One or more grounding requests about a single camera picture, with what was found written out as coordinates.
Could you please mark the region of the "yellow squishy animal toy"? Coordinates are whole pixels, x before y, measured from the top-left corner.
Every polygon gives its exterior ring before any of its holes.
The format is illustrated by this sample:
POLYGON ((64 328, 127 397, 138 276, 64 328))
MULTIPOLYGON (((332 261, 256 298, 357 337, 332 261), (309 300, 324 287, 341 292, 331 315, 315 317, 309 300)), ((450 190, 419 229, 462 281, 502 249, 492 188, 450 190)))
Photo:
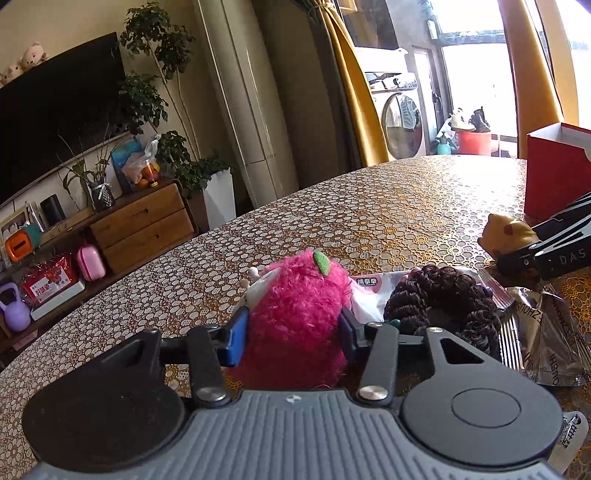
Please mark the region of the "yellow squishy animal toy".
POLYGON ((538 235, 527 223, 493 213, 478 238, 479 246, 494 260, 537 242, 538 235))

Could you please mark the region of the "dark brown hair scrunchie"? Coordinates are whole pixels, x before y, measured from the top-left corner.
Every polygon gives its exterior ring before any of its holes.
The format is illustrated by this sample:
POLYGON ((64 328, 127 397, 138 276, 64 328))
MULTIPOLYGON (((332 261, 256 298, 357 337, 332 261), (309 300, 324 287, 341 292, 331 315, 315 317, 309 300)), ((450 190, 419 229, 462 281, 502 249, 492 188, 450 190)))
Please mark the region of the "dark brown hair scrunchie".
POLYGON ((404 276, 384 309, 384 321, 401 334, 421 336, 436 320, 478 350, 499 360, 501 322, 492 291, 451 267, 427 265, 404 276))

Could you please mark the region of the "pink fuzzy plush ball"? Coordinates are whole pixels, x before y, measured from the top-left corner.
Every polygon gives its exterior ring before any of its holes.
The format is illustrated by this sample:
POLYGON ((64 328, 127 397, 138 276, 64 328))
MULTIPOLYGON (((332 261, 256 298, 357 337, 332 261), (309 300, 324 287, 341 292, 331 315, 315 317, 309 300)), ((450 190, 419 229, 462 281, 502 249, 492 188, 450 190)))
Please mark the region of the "pink fuzzy plush ball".
POLYGON ((339 314, 352 306, 348 271, 320 250, 307 250, 242 281, 249 309, 246 344, 228 376, 254 390, 332 388, 346 370, 339 314))

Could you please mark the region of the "silver foil snack packet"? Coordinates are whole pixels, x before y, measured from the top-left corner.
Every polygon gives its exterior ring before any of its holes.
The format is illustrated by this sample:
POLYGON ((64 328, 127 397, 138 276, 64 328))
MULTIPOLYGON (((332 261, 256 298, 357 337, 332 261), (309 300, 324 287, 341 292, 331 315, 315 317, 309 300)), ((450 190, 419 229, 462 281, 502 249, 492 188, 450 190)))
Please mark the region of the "silver foil snack packet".
POLYGON ((581 387, 590 382, 590 346, 553 287, 540 292, 503 288, 497 303, 505 366, 548 387, 581 387))

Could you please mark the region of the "pink white snack packet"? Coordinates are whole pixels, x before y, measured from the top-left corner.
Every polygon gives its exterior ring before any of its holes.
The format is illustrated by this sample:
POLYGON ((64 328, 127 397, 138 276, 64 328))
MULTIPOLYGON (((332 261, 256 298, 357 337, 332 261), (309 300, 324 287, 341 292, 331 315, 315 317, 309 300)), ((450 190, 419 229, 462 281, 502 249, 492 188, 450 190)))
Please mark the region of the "pink white snack packet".
MULTIPOLYGON (((474 270, 468 267, 456 266, 461 273, 471 276, 478 284, 485 286, 493 295, 493 301, 500 314, 503 314, 514 303, 509 295, 486 270, 474 270)), ((280 272, 280 269, 267 270, 264 274, 254 275, 254 268, 250 270, 252 279, 243 282, 245 293, 238 301, 232 312, 240 307, 252 309, 263 298, 270 287, 270 282, 280 272)), ((365 276, 353 276, 351 280, 352 298, 351 306, 356 317, 362 324, 370 321, 382 322, 387 300, 398 283, 409 274, 409 271, 396 271, 388 273, 374 273, 365 276)))

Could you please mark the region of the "red bucket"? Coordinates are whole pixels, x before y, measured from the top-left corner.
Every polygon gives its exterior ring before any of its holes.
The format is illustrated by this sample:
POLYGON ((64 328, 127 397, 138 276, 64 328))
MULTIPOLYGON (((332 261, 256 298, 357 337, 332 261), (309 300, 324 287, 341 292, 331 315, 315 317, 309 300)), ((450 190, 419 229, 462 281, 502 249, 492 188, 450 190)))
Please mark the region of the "red bucket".
POLYGON ((489 156, 492 151, 490 132, 457 131, 458 153, 461 155, 489 156))

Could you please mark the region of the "pink small case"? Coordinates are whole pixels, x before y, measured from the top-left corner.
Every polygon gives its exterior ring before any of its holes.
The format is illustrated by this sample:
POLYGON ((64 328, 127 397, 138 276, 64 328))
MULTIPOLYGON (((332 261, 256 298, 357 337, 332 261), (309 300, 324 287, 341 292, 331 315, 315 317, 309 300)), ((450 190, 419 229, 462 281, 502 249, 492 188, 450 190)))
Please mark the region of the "pink small case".
POLYGON ((94 245, 81 246, 76 253, 76 262, 85 281, 102 279, 106 275, 100 253, 94 245))

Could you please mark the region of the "teal spray bottle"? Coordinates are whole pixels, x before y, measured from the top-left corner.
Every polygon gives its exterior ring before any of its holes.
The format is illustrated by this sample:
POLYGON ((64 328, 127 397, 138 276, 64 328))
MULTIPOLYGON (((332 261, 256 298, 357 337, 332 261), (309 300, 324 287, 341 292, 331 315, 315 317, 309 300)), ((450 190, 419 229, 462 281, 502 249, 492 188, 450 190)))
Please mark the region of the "teal spray bottle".
POLYGON ((451 155, 453 153, 453 145, 449 136, 446 133, 442 133, 437 138, 436 152, 438 155, 451 155))

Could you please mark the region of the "wooden tv cabinet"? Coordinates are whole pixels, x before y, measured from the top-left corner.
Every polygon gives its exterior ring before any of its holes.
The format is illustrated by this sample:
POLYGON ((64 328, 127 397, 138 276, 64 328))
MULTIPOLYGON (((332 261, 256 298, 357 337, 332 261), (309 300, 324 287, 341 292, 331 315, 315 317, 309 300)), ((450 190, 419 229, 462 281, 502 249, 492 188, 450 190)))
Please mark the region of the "wooden tv cabinet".
MULTIPOLYGON (((84 280, 85 290, 81 294, 37 321, 31 318, 29 327, 22 332, 10 330, 2 317, 2 352, 22 348, 30 341, 33 333, 54 325, 128 273, 190 239, 197 230, 178 183, 171 180, 124 196, 110 209, 93 213, 73 225, 64 221, 57 227, 60 233, 49 234, 49 239, 36 251, 1 274, 2 285, 14 282, 22 301, 31 308, 22 290, 24 276, 34 265, 54 256, 69 254, 73 266, 83 278, 76 262, 76 253, 86 244, 97 248, 106 275, 96 281, 84 280)), ((6 291, 1 293, 1 299, 14 300, 14 294, 6 291)))

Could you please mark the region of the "glass vase with plant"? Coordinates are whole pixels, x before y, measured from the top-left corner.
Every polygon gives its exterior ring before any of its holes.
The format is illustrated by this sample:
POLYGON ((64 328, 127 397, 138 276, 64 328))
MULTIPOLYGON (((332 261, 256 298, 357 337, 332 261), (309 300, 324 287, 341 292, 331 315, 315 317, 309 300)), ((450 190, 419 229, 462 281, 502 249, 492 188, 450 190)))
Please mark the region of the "glass vase with plant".
POLYGON ((119 137, 116 128, 107 123, 101 142, 86 150, 80 146, 80 152, 76 153, 66 139, 61 134, 58 135, 58 139, 70 154, 67 161, 56 155, 60 162, 58 177, 62 182, 62 188, 78 210, 81 208, 70 188, 75 181, 80 184, 87 204, 94 211, 104 211, 114 205, 114 196, 107 180, 107 168, 112 165, 112 153, 119 145, 119 137))

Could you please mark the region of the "bag of oranges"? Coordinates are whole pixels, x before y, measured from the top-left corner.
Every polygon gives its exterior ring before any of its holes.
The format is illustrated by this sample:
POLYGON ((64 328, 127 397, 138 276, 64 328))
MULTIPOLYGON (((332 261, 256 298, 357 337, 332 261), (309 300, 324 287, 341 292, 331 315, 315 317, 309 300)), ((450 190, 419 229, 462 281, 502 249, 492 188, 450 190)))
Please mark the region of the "bag of oranges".
POLYGON ((160 179, 160 166, 156 159, 158 141, 157 134, 146 144, 142 152, 132 154, 122 167, 122 172, 135 190, 153 188, 160 179))

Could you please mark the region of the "black speaker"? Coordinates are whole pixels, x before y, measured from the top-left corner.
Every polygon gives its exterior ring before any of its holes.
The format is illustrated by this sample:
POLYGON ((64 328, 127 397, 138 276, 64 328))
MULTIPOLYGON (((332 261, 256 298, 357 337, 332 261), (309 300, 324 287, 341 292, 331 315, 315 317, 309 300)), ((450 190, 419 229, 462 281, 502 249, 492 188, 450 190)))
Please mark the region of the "black speaker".
POLYGON ((66 215, 56 194, 42 200, 40 207, 48 228, 52 228, 66 219, 66 215))

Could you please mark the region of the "orange clock radio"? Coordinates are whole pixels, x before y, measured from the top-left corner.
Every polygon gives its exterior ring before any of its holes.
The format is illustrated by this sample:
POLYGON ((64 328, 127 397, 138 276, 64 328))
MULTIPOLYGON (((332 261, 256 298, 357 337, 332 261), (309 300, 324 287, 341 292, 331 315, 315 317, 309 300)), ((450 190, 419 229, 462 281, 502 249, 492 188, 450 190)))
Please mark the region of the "orange clock radio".
POLYGON ((13 263, 32 254, 41 244, 42 233, 36 224, 28 224, 11 234, 5 241, 5 249, 13 263))

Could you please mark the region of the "white washing machine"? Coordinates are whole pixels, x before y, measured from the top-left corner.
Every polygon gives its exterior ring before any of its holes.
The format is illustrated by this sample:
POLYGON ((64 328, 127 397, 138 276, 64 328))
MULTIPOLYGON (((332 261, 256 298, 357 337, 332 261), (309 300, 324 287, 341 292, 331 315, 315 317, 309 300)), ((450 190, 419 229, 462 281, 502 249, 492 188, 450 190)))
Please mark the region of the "white washing machine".
POLYGON ((407 65, 408 51, 356 47, 369 83, 391 159, 426 154, 419 82, 407 65))

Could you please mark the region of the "black television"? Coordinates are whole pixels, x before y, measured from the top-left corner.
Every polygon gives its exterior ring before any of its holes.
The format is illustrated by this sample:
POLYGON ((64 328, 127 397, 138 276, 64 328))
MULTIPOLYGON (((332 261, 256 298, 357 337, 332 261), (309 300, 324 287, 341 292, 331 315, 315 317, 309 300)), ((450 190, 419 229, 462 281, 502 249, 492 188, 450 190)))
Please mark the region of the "black television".
POLYGON ((118 136, 125 71, 112 32, 67 50, 1 88, 1 203, 71 158, 118 136))

